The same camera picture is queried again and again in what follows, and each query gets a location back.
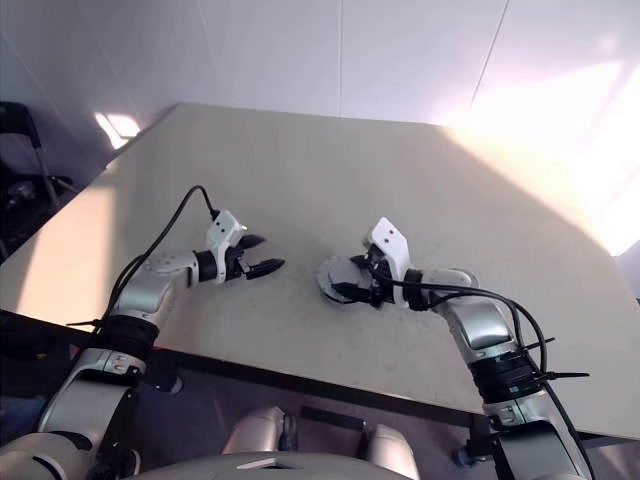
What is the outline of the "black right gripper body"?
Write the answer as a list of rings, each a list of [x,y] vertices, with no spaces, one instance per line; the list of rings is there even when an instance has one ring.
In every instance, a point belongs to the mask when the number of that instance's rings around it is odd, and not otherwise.
[[[384,303],[394,303],[393,278],[389,261],[382,250],[371,245],[365,255],[366,271],[371,277],[370,305],[382,306]]]

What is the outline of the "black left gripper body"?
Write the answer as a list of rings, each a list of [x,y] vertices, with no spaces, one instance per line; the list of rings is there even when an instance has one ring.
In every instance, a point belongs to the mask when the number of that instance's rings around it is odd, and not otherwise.
[[[244,259],[245,250],[241,246],[229,247],[225,252],[225,281],[229,282],[246,275],[250,267]]]

